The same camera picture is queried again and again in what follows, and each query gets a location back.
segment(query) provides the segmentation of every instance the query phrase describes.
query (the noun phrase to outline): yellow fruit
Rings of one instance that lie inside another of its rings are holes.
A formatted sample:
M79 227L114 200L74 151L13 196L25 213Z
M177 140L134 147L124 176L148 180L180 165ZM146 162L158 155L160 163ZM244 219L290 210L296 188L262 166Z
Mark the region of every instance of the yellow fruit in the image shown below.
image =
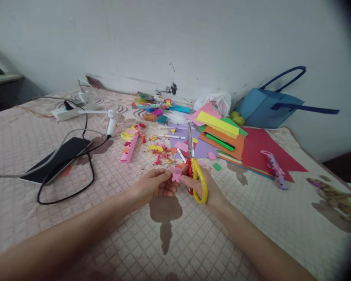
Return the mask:
M237 111L233 111L233 112L230 114L230 119L232 119L232 120L233 120L233 118L235 118L235 117L239 117L239 116L240 116L239 112L237 112Z
M245 123L245 119L242 116L239 117L234 117L232 118L232 120L234 121L234 123L236 123L238 126L243 126Z

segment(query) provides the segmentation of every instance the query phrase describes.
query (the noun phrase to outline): pen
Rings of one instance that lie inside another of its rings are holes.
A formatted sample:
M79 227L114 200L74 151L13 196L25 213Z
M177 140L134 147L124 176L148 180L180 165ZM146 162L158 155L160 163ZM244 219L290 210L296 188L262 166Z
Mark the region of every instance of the pen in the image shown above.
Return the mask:
M163 135L163 134L159 134L159 137L169 137L169 138L174 138L174 139L186 139L185 137L178 137L178 136L172 136L172 135Z
M230 151L235 150L235 146L231 145L230 143L227 143L227 142L223 141L222 139L219 139L219 138L215 137L214 135L211 135L210 133L204 132L204 134L206 135L207 138L217 142L218 144L222 145L226 149L228 149Z

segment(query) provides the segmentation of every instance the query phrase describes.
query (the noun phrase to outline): purple paper strip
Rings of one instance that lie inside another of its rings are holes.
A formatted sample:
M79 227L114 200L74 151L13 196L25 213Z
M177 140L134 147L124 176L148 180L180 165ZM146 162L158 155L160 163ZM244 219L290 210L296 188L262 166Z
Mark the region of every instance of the purple paper strip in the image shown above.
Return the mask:
M182 133L175 132L174 135L178 137L185 137L187 140L187 125L184 124L168 124L168 130L169 130L169 135L172 135L171 129L178 127L182 130ZM200 132L193 126L191 126L194 130L191 130L192 137L198 140L198 143L196 144L195 147L195 158L208 158L208 152L213 152L216 157L219 157L217 153L217 148L215 148L213 145L206 143L205 141L199 139ZM179 140L179 139L170 139L170 146L173 148L177 141L183 141L186 142L186 140ZM181 156L177 153L175 155L175 158L180 159Z

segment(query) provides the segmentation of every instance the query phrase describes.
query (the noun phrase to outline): marker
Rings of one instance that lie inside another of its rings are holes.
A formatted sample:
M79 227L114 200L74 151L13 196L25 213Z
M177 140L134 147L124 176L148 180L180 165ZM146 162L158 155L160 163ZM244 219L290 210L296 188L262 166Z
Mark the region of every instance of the marker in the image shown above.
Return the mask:
M210 133L204 132L204 134L206 135L207 138L217 142L218 144L222 145L226 149L228 149L230 151L235 150L235 146L231 145L230 143L227 143L227 142L223 141L222 139L219 139L219 138L215 137L214 135L211 135Z
M186 139L185 137L178 137L178 136L172 136L172 135L163 135L163 134L159 134L159 137L169 137L169 138L173 138L173 139Z
M179 155L181 156L181 158L182 158L182 160L183 160L183 163L186 164L186 159L185 159L185 157L183 156L181 150L180 150L179 148L177 148L177 151L178 151Z

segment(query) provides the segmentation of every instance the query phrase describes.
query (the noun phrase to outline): black cable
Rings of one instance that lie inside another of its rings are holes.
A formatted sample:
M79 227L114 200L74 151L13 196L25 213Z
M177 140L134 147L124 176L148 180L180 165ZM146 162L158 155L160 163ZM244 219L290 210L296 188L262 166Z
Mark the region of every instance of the black cable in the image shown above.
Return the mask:
M81 106L75 104L74 102L72 102L72 101L70 101L70 100L65 100L65 102L71 102L71 103L73 103L74 105L76 105L76 106L82 108L83 110L85 110L83 107L81 107ZM86 114L85 129L87 129L87 123L88 123L88 114ZM85 152L85 153L82 153L82 154L80 154L80 155L77 155L77 156L75 156L75 157L73 157L73 158L69 158L69 159L67 159L67 160L62 161L61 163L59 163L59 164L44 178L44 180L43 180L43 182L42 182L42 185L41 185L40 188L39 188L38 195L37 195L37 199L36 199L36 201L37 201L40 205L52 205L52 204L57 204L57 203L60 203L60 202L62 202L62 201L68 200L68 199L70 199L70 198L72 198L72 197L74 197L74 196L77 196L77 195L80 194L81 192L85 191L85 190L86 190L87 188L89 188L89 187L92 185L92 183L95 181L95 171L94 171L94 167L92 166L92 161L91 161L90 152L93 151L93 150L95 150L95 149L98 149L99 147L101 147L104 143L106 143L106 142L111 138L111 136L108 135L107 138L106 138L106 140L105 140L102 144L98 145L97 147L95 147L95 148L93 148L93 149L91 149L91 150L88 150L88 149L87 149L87 141L86 141L86 139L85 139L85 133L86 133L86 130L83 131L83 133L82 133L82 138L83 138L83 140L85 141L85 149L86 149L86 152ZM42 190L43 190L43 188L44 188L44 185L45 185L46 182L49 180L49 178L53 175L53 172L54 172L55 170L57 170L59 167L61 167L62 165L64 165L65 163L68 163L68 162L70 162L71 160L73 160L73 159L75 159L75 158L78 158L78 157L81 157L81 156L86 155L86 154L87 154L87 156L88 156L88 158L89 158L90 167L91 167L91 172L92 172L92 180L91 180L91 182L90 182L87 186L85 186L84 188L82 188L80 191L77 191L76 193L73 193L72 195L69 195L69 196L67 196L67 197L65 197L65 198L62 198L62 199L60 199L60 200L56 200L56 201L52 201L52 202L42 202L42 201L40 201L40 194L41 194L41 192L42 192Z

